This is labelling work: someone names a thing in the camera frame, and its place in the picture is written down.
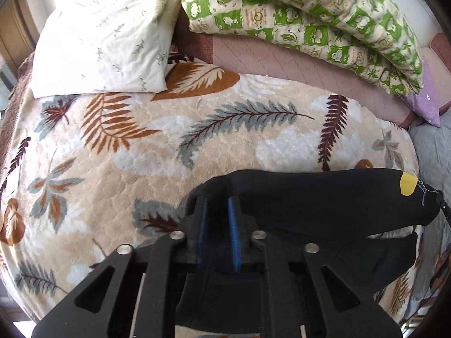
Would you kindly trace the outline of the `black pants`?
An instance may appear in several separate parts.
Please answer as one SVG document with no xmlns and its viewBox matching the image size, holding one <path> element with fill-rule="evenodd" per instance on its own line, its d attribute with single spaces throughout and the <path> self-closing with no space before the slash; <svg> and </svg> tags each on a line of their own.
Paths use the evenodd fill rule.
<svg viewBox="0 0 451 338">
<path fill-rule="evenodd" d="M 185 216 L 193 213 L 199 197 L 207 199 L 207 210 L 198 232 L 196 271 L 184 283 L 176 324 L 204 332 L 261 335 L 261 274 L 234 269 L 229 198 L 238 198 L 242 213 L 253 217 L 260 230 L 295 246 L 330 248 L 374 300 L 415 263 L 417 234 L 391 237 L 391 232 L 430 224 L 440 212 L 439 193 L 394 169 L 240 170 L 212 178 L 185 199 Z"/>
</svg>

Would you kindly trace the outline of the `grey quilted pillow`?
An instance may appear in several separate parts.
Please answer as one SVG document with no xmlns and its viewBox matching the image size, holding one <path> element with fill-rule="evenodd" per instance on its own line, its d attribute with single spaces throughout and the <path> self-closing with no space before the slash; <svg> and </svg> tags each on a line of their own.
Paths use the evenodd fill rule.
<svg viewBox="0 0 451 338">
<path fill-rule="evenodd" d="M 446 203 L 450 203 L 450 111 L 440 116 L 440 123 L 440 127 L 415 123 L 409 133 L 421 179 L 441 191 Z M 419 253 L 413 291 L 401 320 L 405 337 L 423 320 L 450 277 L 450 224 L 443 213 L 423 229 Z"/>
</svg>

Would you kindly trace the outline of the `leaf pattern fleece blanket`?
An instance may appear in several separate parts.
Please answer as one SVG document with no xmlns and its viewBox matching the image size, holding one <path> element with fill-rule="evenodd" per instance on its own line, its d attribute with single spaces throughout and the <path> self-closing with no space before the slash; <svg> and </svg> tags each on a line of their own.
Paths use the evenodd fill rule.
<svg viewBox="0 0 451 338">
<path fill-rule="evenodd" d="M 408 132 L 321 88 L 178 63 L 157 95 L 36 99 L 30 72 L 1 128 L 1 277 L 33 321 L 123 243 L 176 227 L 184 196 L 239 169 L 417 174 Z"/>
</svg>

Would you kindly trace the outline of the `green checkered folded quilt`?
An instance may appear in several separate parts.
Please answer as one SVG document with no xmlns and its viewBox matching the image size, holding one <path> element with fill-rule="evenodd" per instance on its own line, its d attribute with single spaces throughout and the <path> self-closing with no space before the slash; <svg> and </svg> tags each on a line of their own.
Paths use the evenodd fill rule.
<svg viewBox="0 0 451 338">
<path fill-rule="evenodd" d="M 351 70 L 391 95 L 423 88 L 417 37 L 392 0 L 181 0 L 190 30 L 255 37 Z"/>
</svg>

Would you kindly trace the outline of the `pink quilted bed sheet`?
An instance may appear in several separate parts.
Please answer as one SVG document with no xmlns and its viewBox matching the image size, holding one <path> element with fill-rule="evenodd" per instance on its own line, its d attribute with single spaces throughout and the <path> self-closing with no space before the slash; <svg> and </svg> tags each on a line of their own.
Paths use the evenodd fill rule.
<svg viewBox="0 0 451 338">
<path fill-rule="evenodd" d="M 376 117 L 407 128 L 415 118 L 407 102 L 353 72 L 253 37 L 192 33 L 181 11 L 174 42 L 179 52 L 237 73 L 289 79 L 355 99 Z"/>
</svg>

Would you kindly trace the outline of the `white floral pillow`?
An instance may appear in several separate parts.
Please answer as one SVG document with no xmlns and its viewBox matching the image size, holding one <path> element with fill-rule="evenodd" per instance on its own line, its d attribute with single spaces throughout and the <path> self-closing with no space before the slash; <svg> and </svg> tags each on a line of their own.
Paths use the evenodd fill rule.
<svg viewBox="0 0 451 338">
<path fill-rule="evenodd" d="M 34 52 L 33 96 L 165 91 L 179 10 L 180 0 L 94 0 L 55 9 Z"/>
</svg>

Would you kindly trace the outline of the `wooden window frame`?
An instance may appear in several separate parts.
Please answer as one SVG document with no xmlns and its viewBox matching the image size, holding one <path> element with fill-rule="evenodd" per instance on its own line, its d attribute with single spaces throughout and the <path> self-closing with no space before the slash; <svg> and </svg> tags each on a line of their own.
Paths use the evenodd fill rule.
<svg viewBox="0 0 451 338">
<path fill-rule="evenodd" d="M 17 75 L 21 64 L 35 51 L 40 33 L 27 0 L 7 0 L 0 18 L 1 57 Z"/>
</svg>

